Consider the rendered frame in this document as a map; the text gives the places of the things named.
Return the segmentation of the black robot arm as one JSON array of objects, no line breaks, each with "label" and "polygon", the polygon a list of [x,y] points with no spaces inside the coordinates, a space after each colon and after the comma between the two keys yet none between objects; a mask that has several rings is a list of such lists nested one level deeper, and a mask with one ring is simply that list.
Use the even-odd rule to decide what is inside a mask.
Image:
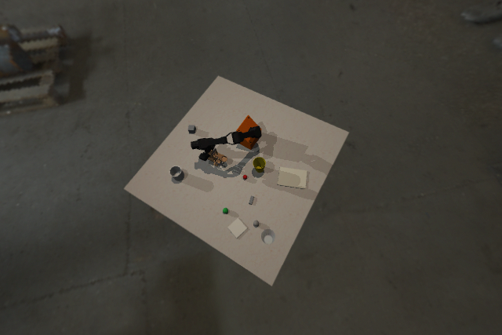
[{"label": "black robot arm", "polygon": [[[229,133],[230,134],[230,133]],[[228,134],[228,135],[229,135]],[[227,136],[221,137],[221,138],[216,138],[212,139],[211,138],[202,138],[198,139],[196,141],[191,142],[191,147],[193,149],[199,149],[199,150],[206,150],[208,147],[211,147],[212,145],[216,144],[230,144],[227,142]],[[243,142],[245,138],[252,137],[252,138],[259,138],[261,137],[261,131],[260,131],[260,126],[255,126],[255,127],[250,127],[248,132],[242,133],[242,132],[232,132],[232,139],[233,139],[233,144],[240,144],[240,142]]]}]

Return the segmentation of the beige flat rectangular panel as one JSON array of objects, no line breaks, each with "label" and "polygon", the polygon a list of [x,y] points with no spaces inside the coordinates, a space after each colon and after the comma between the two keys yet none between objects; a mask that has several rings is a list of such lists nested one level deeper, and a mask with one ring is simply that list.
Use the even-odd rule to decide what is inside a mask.
[{"label": "beige flat rectangular panel", "polygon": [[278,184],[292,188],[306,188],[307,170],[279,168]]}]

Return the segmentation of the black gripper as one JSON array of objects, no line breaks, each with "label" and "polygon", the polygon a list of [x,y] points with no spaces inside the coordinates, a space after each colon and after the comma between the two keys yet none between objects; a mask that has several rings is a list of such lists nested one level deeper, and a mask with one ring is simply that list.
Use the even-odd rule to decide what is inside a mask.
[{"label": "black gripper", "polygon": [[208,157],[210,156],[208,153],[213,150],[215,148],[216,145],[212,145],[211,147],[208,147],[206,150],[204,150],[205,152],[201,153],[199,155],[199,158],[203,161],[206,161],[208,159]]}]

